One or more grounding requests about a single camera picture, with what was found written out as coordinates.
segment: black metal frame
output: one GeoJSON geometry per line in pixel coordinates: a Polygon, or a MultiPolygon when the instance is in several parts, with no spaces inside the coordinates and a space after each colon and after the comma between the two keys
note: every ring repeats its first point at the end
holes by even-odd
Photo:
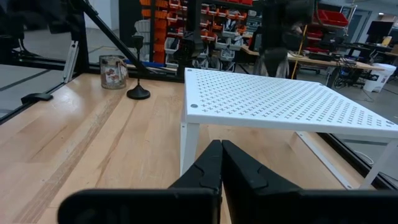
{"type": "MultiPolygon", "coordinates": [[[[371,170],[371,166],[363,161],[357,154],[355,154],[349,147],[347,147],[343,142],[341,142],[336,136],[332,134],[326,133],[318,133],[318,135],[325,140],[342,158],[344,158],[354,169],[361,174],[363,177],[371,170]]],[[[378,174],[374,182],[372,183],[373,187],[376,189],[389,189],[389,190],[398,190],[398,188],[383,177],[381,174],[378,174]]]]}

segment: red storage bin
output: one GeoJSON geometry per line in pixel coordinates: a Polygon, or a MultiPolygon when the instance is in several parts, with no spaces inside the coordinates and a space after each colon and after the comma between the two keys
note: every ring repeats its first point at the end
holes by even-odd
{"type": "Polygon", "coordinates": [[[305,50],[309,51],[309,52],[314,52],[314,53],[327,53],[328,50],[325,49],[320,49],[319,47],[307,47],[305,50]]]}
{"type": "Polygon", "coordinates": [[[308,37],[313,37],[313,38],[322,38],[323,33],[321,30],[316,30],[316,29],[309,29],[308,32],[308,37]]]}
{"type": "Polygon", "coordinates": [[[349,22],[343,15],[343,13],[340,12],[333,12],[333,11],[323,11],[328,18],[328,21],[326,24],[330,25],[336,25],[336,26],[341,26],[341,27],[346,27],[349,22]]]}
{"type": "Polygon", "coordinates": [[[242,4],[253,5],[253,0],[241,0],[242,4]]]}
{"type": "Polygon", "coordinates": [[[319,14],[319,19],[324,24],[340,26],[340,27],[346,27],[349,24],[348,20],[340,12],[318,10],[318,14],[319,14]]]}

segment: wooden table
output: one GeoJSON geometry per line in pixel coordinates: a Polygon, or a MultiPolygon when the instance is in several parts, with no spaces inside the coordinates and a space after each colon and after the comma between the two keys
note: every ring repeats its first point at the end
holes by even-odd
{"type": "MultiPolygon", "coordinates": [[[[82,74],[0,126],[0,223],[56,223],[61,201],[87,188],[167,188],[179,177],[184,84],[142,80],[152,96],[105,90],[82,74]]],[[[317,134],[308,138],[358,187],[363,178],[317,134]]],[[[197,156],[213,139],[230,139],[305,189],[342,189],[293,132],[205,125],[197,156]]],[[[228,223],[223,204],[221,223],[228,223]]]]}
{"type": "MultiPolygon", "coordinates": [[[[249,50],[249,47],[247,45],[242,46],[242,50],[249,55],[255,55],[255,56],[259,55],[258,52],[253,52],[253,51],[249,50]]],[[[326,62],[326,61],[321,61],[321,60],[313,60],[313,59],[309,59],[308,57],[294,57],[291,54],[287,54],[287,59],[290,61],[293,61],[293,62],[295,62],[297,60],[298,62],[302,62],[302,63],[309,63],[309,64],[313,64],[313,65],[322,65],[322,66],[327,66],[327,67],[337,67],[338,66],[337,62],[326,62]]],[[[362,62],[356,62],[356,68],[365,69],[365,70],[384,71],[383,68],[371,66],[371,65],[368,65],[368,64],[365,64],[362,62]]]]}

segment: floor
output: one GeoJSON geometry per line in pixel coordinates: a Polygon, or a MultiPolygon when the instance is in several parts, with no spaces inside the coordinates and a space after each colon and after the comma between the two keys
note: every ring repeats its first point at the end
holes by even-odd
{"type": "MultiPolygon", "coordinates": [[[[87,29],[86,34],[90,62],[98,63],[98,57],[100,55],[122,55],[100,30],[87,29]]],[[[26,32],[24,43],[26,48],[35,54],[44,57],[65,59],[70,45],[70,34],[52,35],[47,30],[26,32]]],[[[249,72],[252,70],[250,66],[245,67],[249,72]]],[[[244,73],[239,67],[237,67],[236,72],[244,73]]],[[[324,73],[316,75],[315,72],[308,70],[301,70],[298,75],[298,78],[301,80],[320,83],[326,82],[325,77],[324,73]]],[[[61,81],[62,73],[59,71],[0,65],[0,117],[20,106],[20,98],[23,96],[29,93],[46,91],[61,81]],[[25,79],[28,80],[18,85],[13,84],[25,79]]],[[[398,81],[388,83],[385,89],[398,93],[398,81]]],[[[385,90],[381,93],[365,93],[361,89],[353,87],[343,88],[337,91],[383,117],[398,123],[398,111],[396,110],[398,97],[396,94],[385,90]]],[[[338,137],[369,163],[377,160],[387,143],[387,140],[380,138],[366,138],[364,141],[361,136],[338,137]]],[[[398,165],[396,161],[398,161],[398,150],[389,159],[388,165],[384,168],[383,173],[388,175],[388,178],[398,186],[398,165]]]]}

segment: white metal table leg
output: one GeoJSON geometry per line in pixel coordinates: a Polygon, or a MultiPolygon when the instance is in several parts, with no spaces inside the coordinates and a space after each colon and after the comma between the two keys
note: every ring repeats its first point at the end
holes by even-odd
{"type": "Polygon", "coordinates": [[[180,146],[180,176],[195,162],[195,153],[198,146],[199,124],[186,123],[182,127],[182,144],[180,146]]]}
{"type": "Polygon", "coordinates": [[[370,172],[367,174],[365,177],[364,182],[361,184],[359,189],[368,189],[370,185],[372,184],[373,180],[377,177],[379,172],[381,171],[383,165],[386,163],[387,159],[389,156],[394,152],[394,150],[398,146],[398,140],[392,140],[384,150],[384,152],[381,154],[379,160],[373,165],[372,169],[370,172]]]}

